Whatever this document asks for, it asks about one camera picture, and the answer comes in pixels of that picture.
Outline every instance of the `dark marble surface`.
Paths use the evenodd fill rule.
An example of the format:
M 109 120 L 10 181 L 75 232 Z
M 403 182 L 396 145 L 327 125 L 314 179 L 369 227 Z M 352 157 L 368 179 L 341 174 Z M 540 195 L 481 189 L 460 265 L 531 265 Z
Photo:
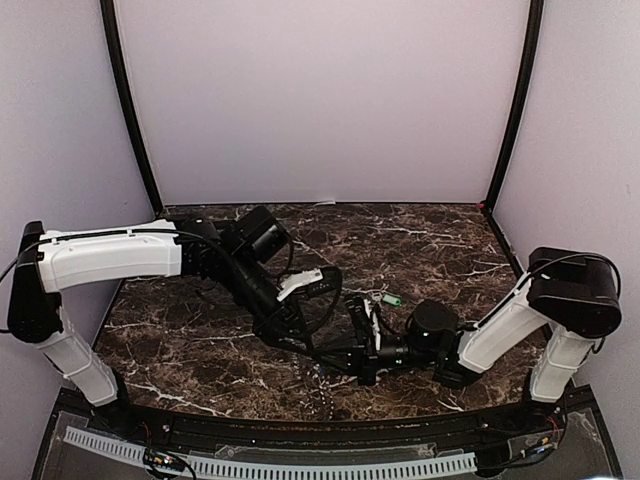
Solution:
M 461 321 L 480 319 L 513 286 L 504 255 L 471 205 L 272 205 L 295 235 L 294 266 L 337 265 L 345 291 L 389 292 L 383 307 L 401 330 L 425 298 L 442 301 Z M 250 207 L 175 207 L 169 214 L 215 220 Z M 278 254 L 269 266 L 286 260 Z M 134 402 L 190 413 L 248 419 L 369 420 L 450 413 L 519 400 L 544 339 L 537 332 L 461 391 L 419 369 L 381 372 L 374 387 L 324 372 L 311 360 L 272 349 L 251 334 L 251 318 L 230 295 L 196 278 L 131 279 L 97 345 L 120 371 Z M 340 306 L 325 334 L 348 328 Z

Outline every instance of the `lavender wall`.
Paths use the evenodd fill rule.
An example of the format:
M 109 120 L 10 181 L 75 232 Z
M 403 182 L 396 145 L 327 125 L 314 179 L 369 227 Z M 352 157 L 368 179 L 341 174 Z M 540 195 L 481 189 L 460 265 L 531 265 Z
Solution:
M 547 2 L 497 219 L 521 260 L 539 245 L 596 251 L 622 271 L 625 320 L 590 382 L 622 467 L 640 477 L 640 2 Z
M 151 208 L 120 111 L 99 2 L 0 0 L 0 265 L 22 228 L 147 221 Z M 91 341 L 114 284 L 64 295 Z M 9 281 L 0 288 L 5 325 Z M 0 336 L 0 477 L 31 478 L 60 377 L 32 348 Z
M 528 1 L 116 3 L 165 203 L 485 195 Z

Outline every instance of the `wire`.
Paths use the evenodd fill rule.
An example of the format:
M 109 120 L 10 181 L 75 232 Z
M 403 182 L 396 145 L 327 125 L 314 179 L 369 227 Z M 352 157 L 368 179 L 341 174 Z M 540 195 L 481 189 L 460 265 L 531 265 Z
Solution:
M 595 345 L 591 345 L 591 352 L 593 352 L 594 355 L 597 355 L 600 353 L 600 351 L 602 350 L 602 347 L 604 347 L 604 341 L 606 339 L 607 337 L 602 337 L 597 347 Z
M 293 237 L 291 235 L 289 235 L 289 234 L 287 234 L 287 245 L 289 246 L 289 254 L 288 254 L 288 257 L 287 257 L 287 265 L 281 271 L 279 271 L 278 273 L 269 273 L 269 272 L 267 272 L 267 275 L 269 277 L 276 278 L 276 279 L 280 280 L 280 277 L 282 277 L 283 275 L 286 275 L 291 270 L 291 267 L 293 266 L 293 255 L 294 255 L 295 245 L 293 243 Z

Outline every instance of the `black metal bar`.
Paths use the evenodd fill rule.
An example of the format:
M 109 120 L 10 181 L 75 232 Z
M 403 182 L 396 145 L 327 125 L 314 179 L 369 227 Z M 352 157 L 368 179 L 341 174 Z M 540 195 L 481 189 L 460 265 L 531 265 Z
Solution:
M 500 249 L 504 253 L 505 257 L 507 257 L 507 261 L 511 266 L 511 270 L 513 270 L 513 273 L 516 275 L 516 277 L 520 278 L 524 274 L 524 270 L 522 268 L 522 265 L 520 265 L 520 262 L 516 258 L 516 254 L 513 251 L 513 248 L 511 248 L 511 245 L 509 244 L 506 237 L 504 236 L 504 232 L 500 228 L 500 225 L 498 225 L 498 222 L 496 222 L 496 219 L 493 218 L 493 214 L 489 209 L 487 209 L 486 207 L 483 207 L 480 209 L 480 211 L 482 212 L 484 217 L 487 219 L 489 228 L 493 232 L 494 237 L 496 237 L 496 240 L 500 245 Z
M 100 324 L 100 328 L 98 328 L 98 332 L 96 333 L 96 336 L 93 339 L 93 343 L 91 344 L 91 348 L 94 350 L 96 348 L 96 345 L 98 344 L 98 339 L 100 338 L 100 335 L 102 335 L 104 326 L 109 321 L 109 317 L 111 317 L 111 311 L 113 310 L 113 307 L 115 307 L 116 301 L 120 297 L 120 291 L 122 290 L 122 287 L 124 287 L 124 282 L 126 282 L 125 279 L 121 279 L 118 281 L 118 286 L 116 287 L 116 291 L 113 293 L 113 297 L 109 302 L 109 306 L 107 307 L 107 311 L 105 312 L 104 317 L 102 317 L 102 323 Z
M 507 120 L 507 128 L 504 132 L 500 154 L 496 162 L 496 169 L 493 172 L 491 185 L 487 192 L 486 199 L 482 202 L 489 211 L 493 211 L 500 196 L 500 190 L 507 175 L 509 161 L 513 153 L 513 147 L 516 143 L 524 105 L 527 99 L 527 91 L 531 81 L 531 73 L 533 72 L 533 64 L 536 57 L 536 48 L 538 46 L 538 37 L 540 35 L 540 25 L 542 24 L 542 11 L 544 10 L 544 0 L 531 0 L 529 6 L 529 20 L 527 22 L 527 31 L 524 38 L 524 47 L 522 49 L 522 60 L 520 61 L 520 70 L 518 72 L 518 80 L 513 94 L 513 102 L 511 103 L 511 111 Z
M 115 7 L 113 0 L 100 0 L 102 8 L 102 21 L 104 23 L 104 33 L 107 38 L 107 47 L 109 48 L 109 57 L 111 58 L 111 68 L 113 69 L 113 77 L 116 81 L 118 96 L 120 97 L 120 106 L 124 115 L 129 139 L 133 147 L 133 153 L 138 163 L 138 169 L 147 191 L 147 196 L 151 202 L 154 212 L 158 215 L 162 209 L 162 199 L 158 191 L 158 185 L 153 177 L 149 157 L 144 147 L 138 117 L 133 106 L 133 98 L 131 89 L 129 88 L 129 80 L 122 55 L 122 45 L 120 43 L 120 35 L 118 33 L 118 22 L 116 19 Z
M 604 442 L 610 467 L 617 477 L 621 477 L 622 472 L 615 450 L 591 388 L 588 385 L 569 388 L 565 395 L 564 403 L 568 412 L 591 409 Z M 152 425 L 153 431 L 165 430 L 162 426 L 169 427 L 166 429 L 169 433 L 162 433 L 163 438 L 153 436 L 154 445 L 186 454 L 194 448 L 213 453 L 221 445 L 270 448 L 275 449 L 272 450 L 275 452 L 279 449 L 376 449 L 424 443 L 436 443 L 440 451 L 463 449 L 467 452 L 478 452 L 501 446 L 509 437 L 483 433 L 483 425 L 499 423 L 501 418 L 511 416 L 520 407 L 518 404 L 509 404 L 470 412 L 398 420 L 318 423 L 254 421 L 141 406 L 135 408 L 140 417 L 148 425 Z M 91 406 L 80 392 L 62 388 L 53 408 L 50 426 L 42 440 L 40 455 L 34 469 L 34 480 L 39 478 L 35 475 L 42 470 L 46 460 L 56 417 L 63 411 L 86 417 L 89 427 L 111 433 L 100 421 L 92 418 Z M 535 431 L 543 431 L 545 428 L 540 427 Z

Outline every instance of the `green object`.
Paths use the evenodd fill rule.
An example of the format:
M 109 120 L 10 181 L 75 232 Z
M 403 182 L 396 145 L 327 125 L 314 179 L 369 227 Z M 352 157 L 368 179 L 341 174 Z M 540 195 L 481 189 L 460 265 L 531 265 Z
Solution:
M 382 301 L 384 303 L 388 303 L 389 305 L 393 305 L 394 307 L 399 307 L 400 305 L 402 305 L 402 300 L 400 300 L 400 298 L 389 295 L 388 293 L 385 293 L 382 296 Z

